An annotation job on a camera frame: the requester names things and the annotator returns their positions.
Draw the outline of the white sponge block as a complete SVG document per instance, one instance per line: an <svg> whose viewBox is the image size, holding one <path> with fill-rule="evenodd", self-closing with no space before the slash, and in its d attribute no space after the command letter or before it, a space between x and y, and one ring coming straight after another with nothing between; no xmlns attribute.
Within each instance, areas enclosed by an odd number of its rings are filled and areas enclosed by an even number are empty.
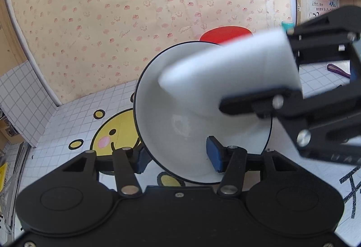
<svg viewBox="0 0 361 247"><path fill-rule="evenodd" d="M302 89L289 39L281 27L177 60L161 73L158 83L201 116L219 116L220 102L226 97Z"/></svg>

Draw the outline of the yellow white ceramic bowl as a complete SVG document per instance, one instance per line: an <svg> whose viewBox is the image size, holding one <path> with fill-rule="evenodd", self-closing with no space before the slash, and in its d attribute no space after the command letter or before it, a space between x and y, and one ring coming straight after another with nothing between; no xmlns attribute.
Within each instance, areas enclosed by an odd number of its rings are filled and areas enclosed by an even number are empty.
<svg viewBox="0 0 361 247"><path fill-rule="evenodd" d="M224 146L236 145L260 154L272 132L272 120L254 114L199 116L160 87L158 77L165 68L211 47L214 44L210 42L184 42L154 57L139 78L133 106L139 138L154 162L181 180L201 185L214 185L223 178L207 155L208 136Z"/></svg>

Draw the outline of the teal capped small bottle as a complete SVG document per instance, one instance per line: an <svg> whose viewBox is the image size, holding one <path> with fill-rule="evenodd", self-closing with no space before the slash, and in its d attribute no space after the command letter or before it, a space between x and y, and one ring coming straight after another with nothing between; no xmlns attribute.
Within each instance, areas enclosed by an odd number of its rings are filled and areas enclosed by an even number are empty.
<svg viewBox="0 0 361 247"><path fill-rule="evenodd" d="M284 20L281 22L281 26L285 31L288 31L288 30L294 28L294 23L290 20Z"/></svg>

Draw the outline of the red cylindrical speaker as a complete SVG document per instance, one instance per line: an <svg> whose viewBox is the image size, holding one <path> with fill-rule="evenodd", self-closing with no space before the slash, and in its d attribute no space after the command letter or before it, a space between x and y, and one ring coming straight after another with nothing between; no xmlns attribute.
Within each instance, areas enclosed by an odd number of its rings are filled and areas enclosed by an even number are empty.
<svg viewBox="0 0 361 247"><path fill-rule="evenodd" d="M201 42L211 42L222 44L237 39L238 37L252 36L252 32L241 26L221 26L205 32L201 37Z"/></svg>

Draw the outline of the metal folding rack yellow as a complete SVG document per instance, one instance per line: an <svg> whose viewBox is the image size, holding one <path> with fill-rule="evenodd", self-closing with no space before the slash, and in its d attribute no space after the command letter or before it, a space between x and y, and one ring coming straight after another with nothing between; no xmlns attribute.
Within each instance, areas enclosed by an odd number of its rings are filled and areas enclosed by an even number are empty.
<svg viewBox="0 0 361 247"><path fill-rule="evenodd" d="M7 143L1 157L1 166L6 166L4 181L1 182L1 245L15 239L15 200L20 189L23 167L31 146L26 142Z"/></svg>

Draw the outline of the wooden shelf unit left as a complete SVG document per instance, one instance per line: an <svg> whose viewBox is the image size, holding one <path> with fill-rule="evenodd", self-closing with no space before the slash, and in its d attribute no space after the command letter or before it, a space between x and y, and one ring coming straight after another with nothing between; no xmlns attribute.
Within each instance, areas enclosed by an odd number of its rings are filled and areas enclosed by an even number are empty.
<svg viewBox="0 0 361 247"><path fill-rule="evenodd" d="M13 139L39 149L64 144L51 123L58 108L29 52L11 0L1 0L1 110Z"/></svg>

